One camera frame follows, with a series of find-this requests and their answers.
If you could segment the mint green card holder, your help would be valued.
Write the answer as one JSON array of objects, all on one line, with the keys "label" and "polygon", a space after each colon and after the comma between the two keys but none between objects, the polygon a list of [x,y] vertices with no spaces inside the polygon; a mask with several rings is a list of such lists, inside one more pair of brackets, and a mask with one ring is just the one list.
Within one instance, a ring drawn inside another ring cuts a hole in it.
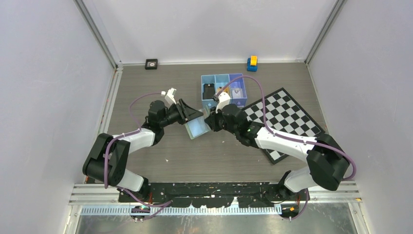
[{"label": "mint green card holder", "polygon": [[205,123],[205,118],[209,116],[210,111],[208,108],[200,109],[203,113],[202,117],[198,117],[186,123],[184,126],[188,132],[190,139],[195,139],[207,132],[211,131],[211,128]]}]

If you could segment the white patterned card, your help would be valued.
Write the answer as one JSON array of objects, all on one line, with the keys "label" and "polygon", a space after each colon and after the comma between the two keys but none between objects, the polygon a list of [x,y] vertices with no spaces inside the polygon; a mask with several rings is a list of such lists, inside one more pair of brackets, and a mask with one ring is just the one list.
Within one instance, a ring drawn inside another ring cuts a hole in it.
[{"label": "white patterned card", "polygon": [[244,93],[243,93],[242,88],[235,87],[235,88],[232,88],[231,91],[232,91],[232,98],[233,99],[244,98]]}]

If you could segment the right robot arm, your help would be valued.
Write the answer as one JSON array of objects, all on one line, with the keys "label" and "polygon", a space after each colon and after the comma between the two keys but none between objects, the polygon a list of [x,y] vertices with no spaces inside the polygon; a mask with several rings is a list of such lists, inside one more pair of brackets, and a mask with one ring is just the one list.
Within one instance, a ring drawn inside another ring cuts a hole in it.
[{"label": "right robot arm", "polygon": [[276,184],[275,193],[284,200],[291,200],[298,192],[314,186],[337,190],[350,166],[330,135],[306,137],[266,128],[262,123],[248,120],[246,113],[234,104],[220,110],[212,108],[205,123],[214,132],[231,133],[244,146],[277,151],[305,162],[305,167],[287,171]]}]

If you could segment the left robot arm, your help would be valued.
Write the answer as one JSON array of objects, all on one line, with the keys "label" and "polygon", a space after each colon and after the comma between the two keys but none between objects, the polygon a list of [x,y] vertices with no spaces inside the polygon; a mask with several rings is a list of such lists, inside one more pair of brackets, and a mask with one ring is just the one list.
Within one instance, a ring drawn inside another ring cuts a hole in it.
[{"label": "left robot arm", "polygon": [[108,186],[129,190],[136,201],[143,202],[150,194],[149,180],[126,169],[129,154],[156,145],[164,136],[165,127],[174,123],[184,125],[203,115],[202,111],[188,106],[182,99],[170,107],[155,100],[150,104],[141,129],[118,136],[99,134],[82,172]]}]

